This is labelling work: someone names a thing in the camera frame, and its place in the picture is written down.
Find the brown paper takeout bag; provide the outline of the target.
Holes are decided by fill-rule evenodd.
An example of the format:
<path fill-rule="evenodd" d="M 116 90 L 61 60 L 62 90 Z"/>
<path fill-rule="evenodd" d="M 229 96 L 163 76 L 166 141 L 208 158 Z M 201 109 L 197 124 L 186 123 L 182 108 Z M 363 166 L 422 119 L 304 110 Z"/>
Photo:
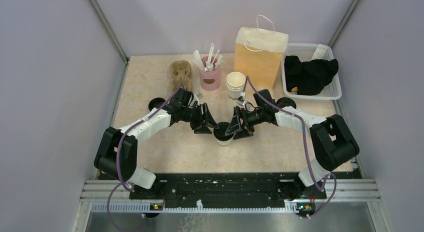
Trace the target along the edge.
<path fill-rule="evenodd" d="M 256 16 L 256 27 L 241 27 L 237 33 L 234 70 L 248 76 L 254 86 L 272 89 L 289 35 L 276 31 L 266 16 Z"/>

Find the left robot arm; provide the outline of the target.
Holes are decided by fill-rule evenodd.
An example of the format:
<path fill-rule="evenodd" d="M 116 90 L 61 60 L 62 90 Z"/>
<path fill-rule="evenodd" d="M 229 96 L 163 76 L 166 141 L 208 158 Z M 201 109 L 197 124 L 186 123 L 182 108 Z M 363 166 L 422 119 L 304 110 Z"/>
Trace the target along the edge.
<path fill-rule="evenodd" d="M 211 134 L 218 124 L 208 105 L 183 88 L 176 89 L 163 103 L 156 104 L 146 115 L 121 128 L 107 128 L 101 138 L 94 167 L 119 180 L 127 191 L 135 186 L 149 199 L 160 194 L 157 176 L 137 165 L 138 148 L 157 132 L 178 122 L 187 122 L 196 134 Z"/>

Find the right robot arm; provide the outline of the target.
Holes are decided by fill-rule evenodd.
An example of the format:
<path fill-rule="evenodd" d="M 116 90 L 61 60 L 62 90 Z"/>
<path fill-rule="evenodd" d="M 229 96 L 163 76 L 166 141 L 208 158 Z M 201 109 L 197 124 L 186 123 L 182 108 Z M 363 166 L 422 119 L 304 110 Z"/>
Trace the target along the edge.
<path fill-rule="evenodd" d="M 234 108 L 225 136 L 234 140 L 251 137 L 254 126 L 270 123 L 279 127 L 292 128 L 312 141 L 315 158 L 306 154 L 307 167 L 297 175 L 293 192 L 299 198 L 307 198 L 314 190 L 313 185 L 326 180 L 334 169 L 346 163 L 360 152 L 359 146 L 344 118 L 338 114 L 330 117 L 311 115 L 296 108 L 292 100 L 275 101 L 267 89 L 254 93 L 256 108 L 247 110 L 247 102 L 242 97 Z"/>

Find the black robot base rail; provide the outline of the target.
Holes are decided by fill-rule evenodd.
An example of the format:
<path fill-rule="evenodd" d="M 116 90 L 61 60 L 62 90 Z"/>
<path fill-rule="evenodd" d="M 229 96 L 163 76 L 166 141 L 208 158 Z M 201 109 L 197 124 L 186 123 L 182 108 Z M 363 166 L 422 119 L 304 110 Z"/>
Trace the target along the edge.
<path fill-rule="evenodd" d="M 325 192 L 306 187 L 296 173 L 161 173 L 151 189 L 135 186 L 131 200 L 159 200 L 165 208 L 283 208 L 295 199 L 326 199 Z"/>

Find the white paper coffee cup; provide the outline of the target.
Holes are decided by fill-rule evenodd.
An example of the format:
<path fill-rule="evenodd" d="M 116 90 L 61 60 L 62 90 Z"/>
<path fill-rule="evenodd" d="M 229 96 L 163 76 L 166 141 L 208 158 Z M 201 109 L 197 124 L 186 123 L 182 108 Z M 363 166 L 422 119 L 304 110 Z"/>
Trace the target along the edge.
<path fill-rule="evenodd" d="M 278 99 L 277 100 L 277 106 L 280 107 L 280 108 L 284 108 L 284 107 L 292 107 L 294 109 L 297 108 L 295 101 L 292 100 L 291 98 L 288 98 L 288 97 L 282 97 L 282 98 Z"/>

